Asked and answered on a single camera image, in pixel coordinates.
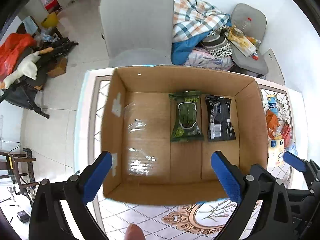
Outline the person's left hand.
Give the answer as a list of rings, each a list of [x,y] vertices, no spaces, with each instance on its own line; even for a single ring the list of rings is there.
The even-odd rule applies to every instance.
[[[136,224],[130,224],[125,232],[125,240],[145,240],[144,233]]]

